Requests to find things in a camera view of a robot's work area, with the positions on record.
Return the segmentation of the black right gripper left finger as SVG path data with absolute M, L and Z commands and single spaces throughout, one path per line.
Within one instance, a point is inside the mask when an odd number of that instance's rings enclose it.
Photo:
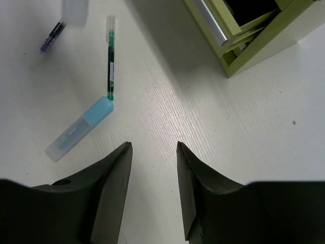
M 1 243 L 117 243 L 132 167 L 125 142 L 51 185 L 1 180 Z

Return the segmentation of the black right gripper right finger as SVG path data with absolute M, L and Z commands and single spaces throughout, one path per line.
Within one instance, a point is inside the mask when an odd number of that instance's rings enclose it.
M 242 185 L 177 144 L 184 237 L 189 243 L 324 243 L 323 181 Z

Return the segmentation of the green cabinet top drawer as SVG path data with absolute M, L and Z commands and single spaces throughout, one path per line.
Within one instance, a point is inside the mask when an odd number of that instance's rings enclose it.
M 280 13 L 275 1 L 185 1 L 218 57 L 254 40 Z

